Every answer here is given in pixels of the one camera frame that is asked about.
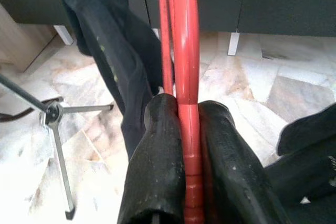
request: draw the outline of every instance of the marble floor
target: marble floor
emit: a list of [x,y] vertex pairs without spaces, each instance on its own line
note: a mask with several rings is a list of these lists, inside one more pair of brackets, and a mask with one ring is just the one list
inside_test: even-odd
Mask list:
[[[335,102],[336,39],[241,34],[236,57],[229,33],[201,33],[199,100],[229,107],[236,127],[264,166],[274,162],[283,127]],[[26,72],[0,65],[0,73],[44,100],[65,105],[113,103],[92,58],[55,37]],[[0,87],[0,111],[28,106]],[[116,223],[127,170],[121,113],[66,115],[60,126],[73,223]],[[0,124],[0,222],[67,222],[53,149],[38,113]]]

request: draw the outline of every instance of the black rubber foot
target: black rubber foot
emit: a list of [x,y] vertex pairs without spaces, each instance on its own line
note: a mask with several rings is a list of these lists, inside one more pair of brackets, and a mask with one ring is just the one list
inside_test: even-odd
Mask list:
[[73,210],[71,212],[65,212],[65,217],[67,218],[67,220],[72,220],[75,215],[75,207],[73,208]]

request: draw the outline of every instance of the tile floor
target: tile floor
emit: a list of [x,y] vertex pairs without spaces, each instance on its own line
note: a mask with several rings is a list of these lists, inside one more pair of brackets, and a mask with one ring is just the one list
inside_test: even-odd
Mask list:
[[[282,128],[336,98],[336,39],[241,34],[236,57],[229,33],[201,33],[199,100],[227,105],[236,127],[263,165],[277,159]],[[56,37],[25,73],[0,72],[39,99],[65,105],[109,104],[113,98],[92,58]],[[27,108],[0,87],[0,111]],[[77,212],[73,223],[116,223],[127,170],[117,107],[66,115],[60,127]],[[0,124],[0,222],[67,222],[53,149],[34,112]]]

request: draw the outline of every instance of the metal tripod stand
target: metal tripod stand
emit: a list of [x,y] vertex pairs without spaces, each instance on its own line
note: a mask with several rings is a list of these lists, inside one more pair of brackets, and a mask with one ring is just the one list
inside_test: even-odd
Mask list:
[[75,206],[73,205],[71,190],[69,186],[68,174],[63,157],[62,144],[59,136],[58,125],[64,114],[72,114],[78,112],[90,112],[90,111],[104,111],[112,110],[113,105],[104,106],[82,106],[82,107],[63,107],[59,102],[53,102],[50,105],[43,104],[37,100],[34,96],[27,91],[20,88],[17,84],[11,82],[6,77],[0,74],[0,84],[8,88],[12,93],[23,99],[34,109],[40,111],[41,123],[47,126],[49,133],[52,133],[54,140],[52,141],[54,146],[55,161],[58,171],[60,173],[61,187],[63,190],[63,197],[65,201],[65,215],[68,220],[72,220],[75,214]]

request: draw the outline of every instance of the black trousers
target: black trousers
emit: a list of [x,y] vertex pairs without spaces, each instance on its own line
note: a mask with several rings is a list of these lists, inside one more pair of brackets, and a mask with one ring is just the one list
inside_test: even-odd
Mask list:
[[94,57],[123,121],[129,159],[144,134],[144,109],[162,86],[161,44],[128,0],[62,0],[79,50]]

